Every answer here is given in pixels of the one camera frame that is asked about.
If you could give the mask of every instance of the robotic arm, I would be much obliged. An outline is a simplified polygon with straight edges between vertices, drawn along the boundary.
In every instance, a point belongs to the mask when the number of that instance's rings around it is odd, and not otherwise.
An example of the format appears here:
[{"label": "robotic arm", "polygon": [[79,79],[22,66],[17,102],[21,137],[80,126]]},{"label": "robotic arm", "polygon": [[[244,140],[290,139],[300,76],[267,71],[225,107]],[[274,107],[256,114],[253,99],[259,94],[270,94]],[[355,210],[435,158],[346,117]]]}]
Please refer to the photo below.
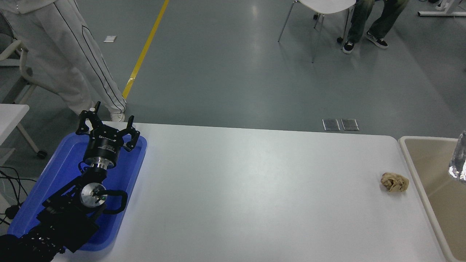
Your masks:
[{"label": "robotic arm", "polygon": [[[89,136],[83,160],[78,164],[81,176],[43,202],[45,208],[37,215],[38,226],[20,238],[0,236],[0,262],[48,262],[57,253],[64,253],[65,248],[74,253],[97,232],[96,219],[101,214],[117,214],[126,208],[128,194],[106,189],[102,182],[107,169],[117,165],[120,149],[134,149],[140,133],[132,126],[134,116],[121,131],[104,125],[97,116],[99,106],[97,102],[95,111],[83,110],[80,114],[76,134]],[[93,128],[90,132],[86,120]],[[127,134],[131,139],[125,143],[123,136]],[[82,163],[88,165],[84,170]],[[109,196],[121,197],[119,208],[107,209],[105,201]]]}]

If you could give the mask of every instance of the white pants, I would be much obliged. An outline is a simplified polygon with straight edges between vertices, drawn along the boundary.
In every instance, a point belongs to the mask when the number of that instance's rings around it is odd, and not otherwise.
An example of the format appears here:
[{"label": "white pants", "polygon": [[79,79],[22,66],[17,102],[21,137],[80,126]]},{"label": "white pants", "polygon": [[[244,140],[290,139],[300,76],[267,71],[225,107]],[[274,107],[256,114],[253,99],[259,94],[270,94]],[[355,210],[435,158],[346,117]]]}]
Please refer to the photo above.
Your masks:
[{"label": "white pants", "polygon": [[89,83],[110,113],[125,111],[126,101],[73,0],[57,0],[27,14],[2,12],[71,110],[79,115],[94,106]]}]

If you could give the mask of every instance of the chair wheel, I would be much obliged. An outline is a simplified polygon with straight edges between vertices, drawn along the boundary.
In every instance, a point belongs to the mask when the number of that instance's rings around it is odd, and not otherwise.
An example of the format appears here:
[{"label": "chair wheel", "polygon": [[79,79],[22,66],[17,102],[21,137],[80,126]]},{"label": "chair wheel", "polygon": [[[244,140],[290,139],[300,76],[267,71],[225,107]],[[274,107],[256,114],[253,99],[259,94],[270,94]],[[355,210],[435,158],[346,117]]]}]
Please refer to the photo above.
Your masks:
[{"label": "chair wheel", "polygon": [[39,150],[37,152],[37,157],[40,159],[45,159],[46,156],[47,156],[47,151],[45,150]]}]

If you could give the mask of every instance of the person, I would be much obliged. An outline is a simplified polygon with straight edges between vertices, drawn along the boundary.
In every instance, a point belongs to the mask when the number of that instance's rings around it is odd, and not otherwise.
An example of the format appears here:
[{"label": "person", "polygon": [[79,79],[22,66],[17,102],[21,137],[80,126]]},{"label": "person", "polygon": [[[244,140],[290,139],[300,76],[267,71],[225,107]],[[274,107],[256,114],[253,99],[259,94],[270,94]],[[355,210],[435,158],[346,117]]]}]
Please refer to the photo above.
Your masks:
[{"label": "person", "polygon": [[126,100],[74,0],[0,0],[0,10],[72,111],[94,107],[89,84],[111,120],[124,121]]},{"label": "person", "polygon": [[[351,27],[348,32],[348,41],[343,44],[343,52],[345,54],[351,54],[354,45],[361,39],[364,32],[364,26],[372,11],[375,1],[376,0],[356,0],[353,17],[351,18]],[[409,0],[382,1],[384,1],[384,10],[382,11],[382,15],[372,24],[365,36],[376,46],[382,49],[387,49],[388,44],[384,40],[384,37],[390,31]]]}]

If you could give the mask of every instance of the yellow floor line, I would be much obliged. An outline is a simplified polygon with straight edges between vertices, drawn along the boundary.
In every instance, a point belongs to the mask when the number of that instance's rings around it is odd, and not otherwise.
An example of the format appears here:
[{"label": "yellow floor line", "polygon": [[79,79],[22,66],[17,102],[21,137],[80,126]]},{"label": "yellow floor line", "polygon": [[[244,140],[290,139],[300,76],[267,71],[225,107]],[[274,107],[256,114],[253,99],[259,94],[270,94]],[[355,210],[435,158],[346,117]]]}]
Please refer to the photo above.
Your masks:
[{"label": "yellow floor line", "polygon": [[136,65],[134,66],[133,72],[131,73],[131,76],[128,80],[128,83],[126,83],[126,87],[123,90],[123,97],[126,99],[128,97],[128,94],[130,93],[131,87],[133,86],[134,80],[136,79],[137,73],[139,72],[139,69],[141,68],[141,64],[144,61],[145,55],[147,53],[147,50],[149,49],[149,46],[152,43],[152,39],[154,38],[155,32],[157,31],[158,25],[160,24],[160,21],[162,20],[162,16],[165,13],[165,9],[167,9],[168,2],[170,0],[165,0],[164,5],[162,6],[162,9],[158,13],[157,20],[155,20],[154,27],[152,27],[151,33],[149,34],[149,37],[146,40],[146,44],[144,45],[143,50],[141,51],[141,54],[139,55],[139,58],[136,62]]}]

